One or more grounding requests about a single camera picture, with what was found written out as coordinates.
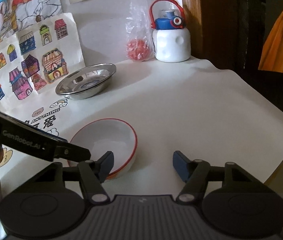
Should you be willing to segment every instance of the white table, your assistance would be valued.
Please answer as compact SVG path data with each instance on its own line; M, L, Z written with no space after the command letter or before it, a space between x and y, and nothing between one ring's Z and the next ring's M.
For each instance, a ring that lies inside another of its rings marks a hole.
M134 127L136 161L127 174L104 183L110 196L176 197L184 184L172 166L175 150L211 165L236 162L262 182L283 160L283 112L233 71L218 70L209 61L194 58L182 63L152 60L116 65L113 82L104 92L81 101L69 100L56 114L54 126L44 129L55 127L59 136L70 140L80 128L101 118L119 118ZM35 110L44 107L44 114L59 99L50 91L39 95L31 106L8 114L31 121ZM0 168L3 194L48 164L14 151ZM67 186L79 191L75 183ZM209 185L209 190L216 186Z

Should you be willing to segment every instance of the clear plastic bag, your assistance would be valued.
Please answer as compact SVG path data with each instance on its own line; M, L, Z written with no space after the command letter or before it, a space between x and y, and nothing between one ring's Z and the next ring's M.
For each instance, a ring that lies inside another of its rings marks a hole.
M155 49L147 0L131 0L127 20L127 57L138 61L153 58Z

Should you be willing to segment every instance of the chinese character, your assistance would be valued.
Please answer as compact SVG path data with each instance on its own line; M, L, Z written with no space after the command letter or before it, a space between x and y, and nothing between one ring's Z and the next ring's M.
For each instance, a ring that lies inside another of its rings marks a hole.
M48 117L47 119L45 119L45 122L43 123L44 124L43 129L45 129L46 127L53 126L53 121L55 121L55 120L56 120L55 115L52 115L52 116Z

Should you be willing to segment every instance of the silver dish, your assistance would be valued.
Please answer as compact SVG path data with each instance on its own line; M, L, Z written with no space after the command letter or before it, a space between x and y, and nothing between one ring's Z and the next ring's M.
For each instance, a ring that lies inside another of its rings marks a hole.
M81 100L92 97L109 86L114 64L88 66L65 77L56 87L56 94L67 99Z

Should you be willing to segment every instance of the metal bolt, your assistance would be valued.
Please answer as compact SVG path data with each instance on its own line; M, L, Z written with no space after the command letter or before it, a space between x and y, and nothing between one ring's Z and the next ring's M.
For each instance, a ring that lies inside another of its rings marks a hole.
M105 194L95 194L91 197L91 199L97 203L105 202L108 197Z
M195 197L192 194L181 194L178 198L180 201L183 202L192 202L195 199Z

